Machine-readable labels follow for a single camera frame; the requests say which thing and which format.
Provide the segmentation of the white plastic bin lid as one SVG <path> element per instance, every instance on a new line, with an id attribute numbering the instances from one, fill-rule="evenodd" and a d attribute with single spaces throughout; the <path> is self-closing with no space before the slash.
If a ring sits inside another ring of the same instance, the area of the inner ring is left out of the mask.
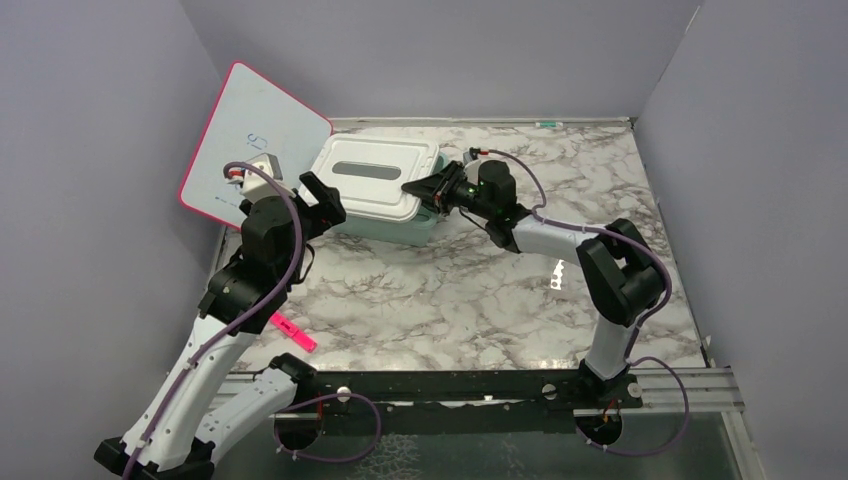
<path id="1" fill-rule="evenodd" d="M 438 143 L 429 139 L 334 134 L 311 171 L 339 191 L 349 215 L 399 224 L 412 220 L 421 206 L 402 185 L 431 175 L 439 153 Z"/>

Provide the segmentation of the clear plastic test tube rack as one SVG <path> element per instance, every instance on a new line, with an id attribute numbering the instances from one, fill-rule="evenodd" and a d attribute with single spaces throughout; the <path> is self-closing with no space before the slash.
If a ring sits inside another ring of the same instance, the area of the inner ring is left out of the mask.
<path id="1" fill-rule="evenodd" d="M 563 270 L 564 270 L 564 261 L 558 260 L 554 266 L 554 269 L 551 273 L 550 277 L 550 288 L 552 290 L 561 291 L 563 285 Z"/>

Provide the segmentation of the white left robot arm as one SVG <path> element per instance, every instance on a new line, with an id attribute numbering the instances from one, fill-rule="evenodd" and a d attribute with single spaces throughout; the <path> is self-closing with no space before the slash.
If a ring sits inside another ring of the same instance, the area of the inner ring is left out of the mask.
<path id="1" fill-rule="evenodd" d="M 338 189 L 312 172 L 292 191 L 266 174 L 258 177 L 270 190 L 260 192 L 243 175 L 241 244 L 210 278 L 178 360 L 136 423 L 95 450 L 94 460 L 123 479 L 209 479 L 264 416 L 313 401 L 314 368 L 282 354 L 250 387 L 210 408 L 236 361 L 302 283 L 310 240 L 346 219 Z"/>

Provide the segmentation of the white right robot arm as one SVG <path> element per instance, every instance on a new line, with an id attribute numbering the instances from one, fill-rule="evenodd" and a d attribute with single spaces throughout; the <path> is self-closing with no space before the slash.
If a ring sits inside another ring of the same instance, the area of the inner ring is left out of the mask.
<path id="1" fill-rule="evenodd" d="M 461 209 L 483 219 L 490 240 L 504 250 L 579 266 L 598 320 L 578 367 L 577 393 L 592 407 L 616 395 L 641 324 L 664 305 L 671 287 L 668 270 L 632 222 L 597 227 L 544 219 L 518 202 L 516 180 L 500 160 L 483 162 L 474 181 L 451 162 L 402 190 L 438 214 Z"/>

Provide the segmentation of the teal plastic bin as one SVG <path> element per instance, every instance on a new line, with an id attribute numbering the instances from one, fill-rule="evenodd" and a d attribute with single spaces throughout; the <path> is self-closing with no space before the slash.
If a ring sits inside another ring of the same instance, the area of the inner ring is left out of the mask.
<path id="1" fill-rule="evenodd" d="M 400 169 L 388 165 L 340 162 L 338 166 L 333 167 L 333 171 L 336 170 L 343 175 L 362 177 L 378 183 L 396 183 L 400 178 Z M 346 221 L 335 226 L 333 231 L 371 240 L 421 247 L 428 243 L 437 221 L 437 215 L 424 207 L 420 207 L 415 216 L 405 222 L 370 219 L 348 213 Z"/>

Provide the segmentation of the pink framed whiteboard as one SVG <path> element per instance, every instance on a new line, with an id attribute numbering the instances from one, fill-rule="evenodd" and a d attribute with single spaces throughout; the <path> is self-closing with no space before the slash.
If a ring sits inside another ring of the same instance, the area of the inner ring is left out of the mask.
<path id="1" fill-rule="evenodd" d="M 233 63 L 181 182 L 178 199 L 187 209 L 219 223 L 238 227 L 244 218 L 237 188 L 223 176 L 229 162 L 246 162 L 260 154 L 278 159 L 288 187 L 300 185 L 325 141 L 329 119 L 266 76 Z"/>

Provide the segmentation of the pink highlighter marker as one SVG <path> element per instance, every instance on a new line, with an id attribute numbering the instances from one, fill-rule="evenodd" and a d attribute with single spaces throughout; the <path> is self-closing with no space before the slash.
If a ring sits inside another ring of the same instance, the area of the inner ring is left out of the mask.
<path id="1" fill-rule="evenodd" d="M 270 323 L 304 351 L 312 353 L 317 348 L 316 341 L 282 313 L 275 312 Z"/>

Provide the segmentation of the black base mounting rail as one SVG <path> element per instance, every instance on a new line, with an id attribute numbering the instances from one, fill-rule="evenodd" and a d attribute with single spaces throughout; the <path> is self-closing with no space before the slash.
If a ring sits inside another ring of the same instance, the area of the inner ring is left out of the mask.
<path id="1" fill-rule="evenodd" d="M 624 373 L 596 382 L 577 370 L 316 371 L 285 354 L 243 384 L 224 384 L 224 403 L 200 422 L 198 438 L 236 441 L 265 420 L 288 432 L 384 434 L 570 433 L 643 402 Z"/>

